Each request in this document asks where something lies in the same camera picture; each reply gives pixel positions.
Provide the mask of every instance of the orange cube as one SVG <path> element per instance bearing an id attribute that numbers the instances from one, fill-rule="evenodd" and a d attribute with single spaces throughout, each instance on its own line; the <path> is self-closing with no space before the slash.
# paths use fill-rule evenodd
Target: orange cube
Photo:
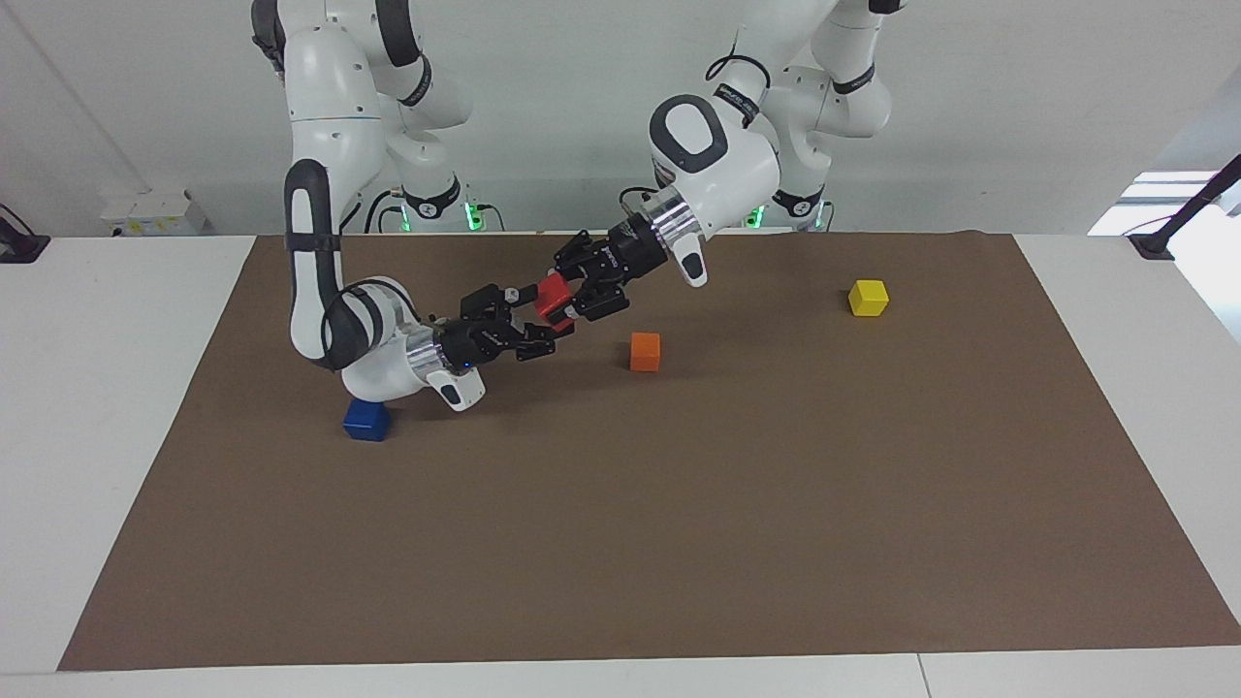
<path id="1" fill-rule="evenodd" d="M 635 332 L 629 339 L 629 370 L 659 373 L 659 334 Z"/>

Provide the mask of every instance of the white wall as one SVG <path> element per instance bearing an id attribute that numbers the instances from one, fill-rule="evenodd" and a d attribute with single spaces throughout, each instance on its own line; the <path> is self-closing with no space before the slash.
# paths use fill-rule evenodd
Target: white wall
<path id="1" fill-rule="evenodd" d="M 1164 149 L 1155 170 L 1217 170 L 1241 153 L 1241 68 Z"/>
<path id="2" fill-rule="evenodd" d="M 288 124 L 248 2 L 5 1 L 144 180 L 189 188 L 221 232 L 280 230 Z M 431 56 L 477 93 L 444 134 L 462 175 L 510 227 L 611 225 L 617 186 L 649 179 L 650 109 L 701 84 L 743 6 L 423 2 Z M 53 125 L 65 96 L 2 31 L 0 199 L 94 232 L 118 166 Z M 880 50 L 891 125 L 836 149 L 836 227 L 1085 233 L 1232 72 L 1237 36 L 1235 0 L 913 2 Z"/>

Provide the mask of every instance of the black clamp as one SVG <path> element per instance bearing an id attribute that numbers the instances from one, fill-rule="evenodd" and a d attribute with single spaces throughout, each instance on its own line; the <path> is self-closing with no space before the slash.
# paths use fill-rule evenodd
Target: black clamp
<path id="1" fill-rule="evenodd" d="M 634 214 L 609 230 L 607 238 L 592 240 L 587 231 L 578 232 L 556 252 L 556 272 L 565 281 L 582 279 L 573 309 L 594 322 L 628 308 L 625 284 L 666 261 L 668 252 L 649 221 Z"/>
<path id="2" fill-rule="evenodd" d="M 517 289 L 510 297 L 491 283 L 462 298 L 460 318 L 436 324 L 444 358 L 454 370 L 464 371 L 489 364 L 509 350 L 519 361 L 556 353 L 556 340 L 572 334 L 572 328 L 557 333 L 550 327 L 514 322 L 513 309 L 529 306 L 537 297 L 537 286 Z"/>

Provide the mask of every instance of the yellow cube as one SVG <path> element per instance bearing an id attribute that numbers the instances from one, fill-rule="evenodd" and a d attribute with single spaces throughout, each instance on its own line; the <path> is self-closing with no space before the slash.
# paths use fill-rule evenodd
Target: yellow cube
<path id="1" fill-rule="evenodd" d="M 887 309 L 887 287 L 881 281 L 859 281 L 849 292 L 849 306 L 859 318 L 877 318 Z"/>

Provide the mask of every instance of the black band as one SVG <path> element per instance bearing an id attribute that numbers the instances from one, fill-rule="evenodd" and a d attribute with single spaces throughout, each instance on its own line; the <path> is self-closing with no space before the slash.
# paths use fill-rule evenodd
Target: black band
<path id="1" fill-rule="evenodd" d="M 431 61 L 422 61 L 422 79 L 418 81 L 418 86 L 413 88 L 413 92 L 408 97 L 401 99 L 401 103 L 406 107 L 417 107 L 418 102 L 431 92 Z"/>
<path id="2" fill-rule="evenodd" d="M 354 288 L 350 293 L 354 298 L 357 298 L 362 307 L 366 308 L 366 314 L 371 317 L 371 349 L 375 349 L 380 345 L 380 340 L 383 339 L 383 335 L 380 333 L 380 329 L 383 325 L 383 315 L 380 314 L 380 307 L 375 303 L 375 299 L 371 298 L 370 293 L 366 293 L 360 288 Z"/>
<path id="3" fill-rule="evenodd" d="M 745 94 L 733 89 L 728 83 L 721 83 L 716 88 L 715 96 L 724 99 L 728 104 L 732 104 L 741 112 L 741 128 L 750 128 L 750 124 L 755 123 L 758 118 L 758 104 L 753 99 L 746 97 Z"/>
<path id="4" fill-rule="evenodd" d="M 340 236 L 323 237 L 313 232 L 289 232 L 284 236 L 289 252 L 340 252 Z"/>
<path id="5" fill-rule="evenodd" d="M 254 0 L 249 6 L 249 22 L 254 30 L 254 45 L 272 62 L 276 72 L 284 72 L 284 25 L 280 24 L 276 0 Z"/>
<path id="6" fill-rule="evenodd" d="M 299 191 L 307 195 L 310 205 L 309 232 L 293 230 L 293 199 Z M 304 159 L 289 168 L 289 174 L 284 178 L 284 246 L 289 250 L 305 246 L 299 238 L 318 237 L 320 241 L 330 241 L 339 237 L 331 230 L 331 188 L 328 168 L 323 166 L 323 163 Z"/>
<path id="7" fill-rule="evenodd" d="M 608 231 L 608 245 L 622 265 L 624 282 L 642 278 L 668 261 L 659 236 L 642 214 L 634 214 Z"/>
<path id="8" fill-rule="evenodd" d="M 711 144 L 701 153 L 690 153 L 673 137 L 668 129 L 668 114 L 683 104 L 689 104 L 702 114 L 707 129 L 711 132 Z M 715 113 L 711 104 L 696 94 L 681 94 L 673 97 L 660 104 L 655 113 L 650 116 L 650 142 L 681 170 L 695 174 L 720 161 L 728 152 L 728 138 L 724 133 L 724 124 L 720 116 Z"/>
<path id="9" fill-rule="evenodd" d="M 831 88 L 836 91 L 836 94 L 851 94 L 870 84 L 872 79 L 875 79 L 875 63 L 871 63 L 866 72 L 861 73 L 861 77 L 849 82 L 833 82 Z"/>
<path id="10" fill-rule="evenodd" d="M 403 68 L 422 57 L 410 17 L 410 0 L 375 0 L 383 50 L 392 65 Z"/>
<path id="11" fill-rule="evenodd" d="M 789 216 L 793 216 L 794 219 L 804 219 L 814 211 L 814 207 L 819 205 L 819 201 L 823 201 L 823 189 L 819 189 L 809 196 L 795 196 L 787 191 L 777 191 L 772 196 L 772 201 L 788 211 Z"/>
<path id="12" fill-rule="evenodd" d="M 413 209 L 413 212 L 418 214 L 418 217 L 434 221 L 443 216 L 444 211 L 460 197 L 462 183 L 457 179 L 457 175 L 453 175 L 453 185 L 448 188 L 448 191 L 431 199 L 419 199 L 403 189 L 401 191 L 405 194 L 405 202 Z"/>

